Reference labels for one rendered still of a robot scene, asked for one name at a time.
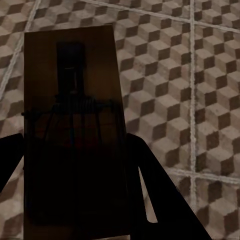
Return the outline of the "mousetrap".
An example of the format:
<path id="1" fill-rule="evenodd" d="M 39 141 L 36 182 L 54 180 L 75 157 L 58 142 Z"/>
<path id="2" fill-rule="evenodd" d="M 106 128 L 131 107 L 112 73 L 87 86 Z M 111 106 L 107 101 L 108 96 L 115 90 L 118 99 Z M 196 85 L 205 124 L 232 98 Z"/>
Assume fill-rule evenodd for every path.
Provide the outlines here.
<path id="1" fill-rule="evenodd" d="M 24 33 L 23 240 L 130 235 L 113 25 Z"/>

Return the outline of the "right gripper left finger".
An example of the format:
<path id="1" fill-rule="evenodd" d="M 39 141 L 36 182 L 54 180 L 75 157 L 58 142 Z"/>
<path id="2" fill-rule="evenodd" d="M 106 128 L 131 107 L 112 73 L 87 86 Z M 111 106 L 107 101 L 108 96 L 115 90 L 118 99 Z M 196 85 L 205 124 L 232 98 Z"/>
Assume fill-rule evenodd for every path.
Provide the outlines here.
<path id="1" fill-rule="evenodd" d="M 24 156 L 22 133 L 0 138 L 0 193 Z"/>

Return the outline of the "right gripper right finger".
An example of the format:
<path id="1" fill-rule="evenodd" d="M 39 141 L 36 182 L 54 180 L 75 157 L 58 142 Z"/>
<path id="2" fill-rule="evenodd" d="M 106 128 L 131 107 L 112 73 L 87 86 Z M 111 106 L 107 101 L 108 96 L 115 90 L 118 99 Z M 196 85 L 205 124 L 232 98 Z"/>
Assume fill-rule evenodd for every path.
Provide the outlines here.
<path id="1" fill-rule="evenodd" d="M 126 133 L 130 240 L 213 240 L 146 142 Z M 147 219 L 139 168 L 158 223 Z"/>

